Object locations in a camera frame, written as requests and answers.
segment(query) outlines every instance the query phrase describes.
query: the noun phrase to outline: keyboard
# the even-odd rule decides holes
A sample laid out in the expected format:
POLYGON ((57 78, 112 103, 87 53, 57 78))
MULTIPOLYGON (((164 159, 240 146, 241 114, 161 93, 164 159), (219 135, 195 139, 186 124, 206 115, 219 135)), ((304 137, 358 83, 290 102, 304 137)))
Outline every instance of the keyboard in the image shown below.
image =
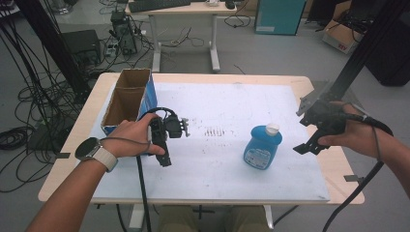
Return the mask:
POLYGON ((130 12, 148 12, 160 9, 189 6, 190 0, 137 0, 129 2, 130 12))

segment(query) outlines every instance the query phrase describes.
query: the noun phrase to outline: smartwatch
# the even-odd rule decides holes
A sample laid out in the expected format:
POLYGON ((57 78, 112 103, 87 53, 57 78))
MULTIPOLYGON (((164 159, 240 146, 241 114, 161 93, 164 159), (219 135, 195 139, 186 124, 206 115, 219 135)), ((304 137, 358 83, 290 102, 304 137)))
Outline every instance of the smartwatch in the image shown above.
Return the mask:
POLYGON ((111 172, 118 159, 108 152, 96 137, 87 138, 75 150, 75 157, 83 160, 98 160, 106 166, 106 172, 111 172))

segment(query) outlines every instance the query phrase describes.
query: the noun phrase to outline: hand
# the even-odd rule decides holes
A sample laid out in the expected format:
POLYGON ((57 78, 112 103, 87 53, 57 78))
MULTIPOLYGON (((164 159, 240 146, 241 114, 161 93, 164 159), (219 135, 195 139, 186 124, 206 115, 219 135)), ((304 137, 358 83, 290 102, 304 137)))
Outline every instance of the hand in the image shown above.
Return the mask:
MULTIPOLYGON (((342 105, 343 102, 335 102, 335 104, 342 105)), ((362 114, 351 104, 345 104, 343 111, 350 114, 362 114)), ((393 139, 393 137, 377 128, 375 128, 375 132, 379 141, 381 157, 383 158, 383 154, 389 152, 387 151, 390 149, 389 141, 393 139)), ((347 120, 344 133, 320 137, 318 143, 325 146, 344 146, 358 153, 378 158, 376 138, 373 129, 371 126, 360 122, 347 120)))
POLYGON ((102 146, 115 157, 132 157, 147 152, 155 155, 165 154, 165 150, 157 145, 148 142, 148 125, 153 118, 159 117, 157 114, 148 113, 137 122, 124 120, 108 136, 113 139, 102 141, 102 146), (126 138, 137 143, 115 139, 114 137, 126 138))

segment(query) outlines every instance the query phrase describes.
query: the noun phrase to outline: bottle cap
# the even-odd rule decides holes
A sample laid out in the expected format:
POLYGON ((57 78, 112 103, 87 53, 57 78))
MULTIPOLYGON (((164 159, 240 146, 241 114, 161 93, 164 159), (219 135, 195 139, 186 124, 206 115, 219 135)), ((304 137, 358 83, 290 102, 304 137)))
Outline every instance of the bottle cap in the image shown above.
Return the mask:
POLYGON ((278 131, 279 131, 278 124, 268 124, 265 129, 265 132, 270 136, 277 135, 278 131))

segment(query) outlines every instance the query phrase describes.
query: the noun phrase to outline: brown cardboard box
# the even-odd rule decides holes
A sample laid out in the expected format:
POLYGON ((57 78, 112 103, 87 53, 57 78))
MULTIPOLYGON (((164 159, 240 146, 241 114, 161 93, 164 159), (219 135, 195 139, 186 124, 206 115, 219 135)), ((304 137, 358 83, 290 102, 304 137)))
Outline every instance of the brown cardboard box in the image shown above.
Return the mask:
POLYGON ((123 120, 136 121, 156 106, 151 70, 122 70, 102 118, 102 130, 110 134, 123 120))
POLYGON ((337 22, 340 16, 350 9, 350 4, 351 1, 347 1, 335 6, 333 20, 325 27, 325 34, 322 39, 344 54, 351 53, 363 37, 362 34, 337 22))

